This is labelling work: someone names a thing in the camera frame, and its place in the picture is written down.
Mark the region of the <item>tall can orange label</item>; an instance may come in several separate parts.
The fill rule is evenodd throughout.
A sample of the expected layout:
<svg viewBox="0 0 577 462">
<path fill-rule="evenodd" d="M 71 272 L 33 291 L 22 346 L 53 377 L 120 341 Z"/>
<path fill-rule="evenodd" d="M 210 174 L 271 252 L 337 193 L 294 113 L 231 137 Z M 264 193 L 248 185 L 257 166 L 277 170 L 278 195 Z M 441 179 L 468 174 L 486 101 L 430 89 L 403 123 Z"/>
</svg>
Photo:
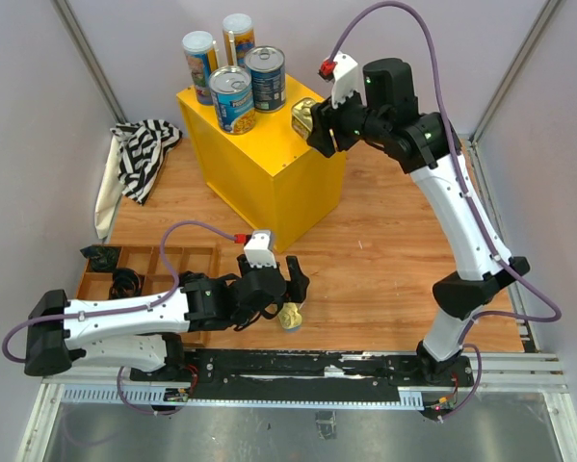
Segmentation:
<svg viewBox="0 0 577 462">
<path fill-rule="evenodd" d="M 206 31 L 192 31 L 182 39 L 182 47 L 190 69 L 197 101 L 212 105 L 209 78 L 219 67 L 216 41 Z"/>
</svg>

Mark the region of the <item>blue short can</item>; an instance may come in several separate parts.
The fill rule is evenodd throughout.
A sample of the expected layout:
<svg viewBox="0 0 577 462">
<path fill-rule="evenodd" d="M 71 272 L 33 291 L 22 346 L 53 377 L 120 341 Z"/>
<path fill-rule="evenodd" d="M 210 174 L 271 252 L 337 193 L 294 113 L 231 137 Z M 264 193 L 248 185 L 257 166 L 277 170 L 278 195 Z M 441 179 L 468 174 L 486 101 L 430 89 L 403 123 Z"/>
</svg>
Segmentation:
<svg viewBox="0 0 577 462">
<path fill-rule="evenodd" d="M 285 56 L 273 46 L 256 46 L 245 56 L 253 92 L 254 107 L 261 113 L 272 113 L 286 102 Z"/>
</svg>

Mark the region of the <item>corn can with pull tab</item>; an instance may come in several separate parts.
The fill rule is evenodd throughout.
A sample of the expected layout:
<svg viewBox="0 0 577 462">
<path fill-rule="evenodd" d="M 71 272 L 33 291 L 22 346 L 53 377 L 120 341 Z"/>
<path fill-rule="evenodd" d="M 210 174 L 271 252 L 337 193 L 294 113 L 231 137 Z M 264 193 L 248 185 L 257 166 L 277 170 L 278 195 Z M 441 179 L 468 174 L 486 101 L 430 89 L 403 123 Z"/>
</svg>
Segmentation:
<svg viewBox="0 0 577 462">
<path fill-rule="evenodd" d="M 230 135 L 243 135 L 255 125 L 251 78 L 240 66 L 224 66 L 209 78 L 219 127 Z"/>
</svg>

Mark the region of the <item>tall can mixed beans label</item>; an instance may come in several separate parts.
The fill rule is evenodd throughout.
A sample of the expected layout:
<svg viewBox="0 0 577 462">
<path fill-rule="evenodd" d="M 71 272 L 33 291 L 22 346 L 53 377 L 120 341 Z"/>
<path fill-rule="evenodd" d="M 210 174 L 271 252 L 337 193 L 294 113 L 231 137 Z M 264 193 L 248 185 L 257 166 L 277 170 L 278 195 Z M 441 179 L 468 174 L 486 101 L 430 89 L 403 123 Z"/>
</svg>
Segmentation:
<svg viewBox="0 0 577 462">
<path fill-rule="evenodd" d="M 255 46 L 253 21 L 245 13 L 233 13 L 223 19 L 223 39 L 229 65 L 245 66 L 245 57 Z"/>
</svg>

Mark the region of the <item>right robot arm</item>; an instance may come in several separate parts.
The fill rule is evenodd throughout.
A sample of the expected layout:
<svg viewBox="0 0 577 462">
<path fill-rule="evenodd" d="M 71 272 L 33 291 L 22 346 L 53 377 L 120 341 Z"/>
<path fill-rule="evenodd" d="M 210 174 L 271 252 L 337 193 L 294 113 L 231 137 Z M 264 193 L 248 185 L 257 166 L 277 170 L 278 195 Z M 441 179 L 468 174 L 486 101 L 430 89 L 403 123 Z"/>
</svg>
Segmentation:
<svg viewBox="0 0 577 462">
<path fill-rule="evenodd" d="M 433 208 L 451 246 L 456 270 L 433 285 L 438 312 L 416 349 L 416 372 L 429 385 L 448 377 L 461 355 L 470 319 L 526 274 L 526 258 L 495 236 L 467 173 L 454 132 L 444 130 L 439 113 L 422 114 L 409 64 L 386 58 L 359 67 L 343 53 L 319 70 L 331 81 L 331 95 L 311 109 L 306 142 L 325 157 L 347 151 L 358 141 L 382 151 L 409 175 Z"/>
</svg>

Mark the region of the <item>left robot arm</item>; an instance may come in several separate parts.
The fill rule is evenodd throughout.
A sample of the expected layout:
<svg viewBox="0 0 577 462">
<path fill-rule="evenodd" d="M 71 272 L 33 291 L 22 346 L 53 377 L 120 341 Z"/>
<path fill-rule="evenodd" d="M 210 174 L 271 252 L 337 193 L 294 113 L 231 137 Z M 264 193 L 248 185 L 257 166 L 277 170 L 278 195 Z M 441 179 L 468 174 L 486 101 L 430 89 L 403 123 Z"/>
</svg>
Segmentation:
<svg viewBox="0 0 577 462">
<path fill-rule="evenodd" d="M 25 325 L 25 374 L 45 377 L 92 364 L 173 381 L 186 369 L 179 334 L 242 331 L 275 318 L 270 306 L 305 301 L 310 280 L 297 257 L 287 257 L 287 276 L 279 267 L 254 268 L 245 256 L 238 263 L 238 274 L 218 278 L 186 271 L 174 291 L 160 294 L 91 301 L 45 293 Z"/>
</svg>

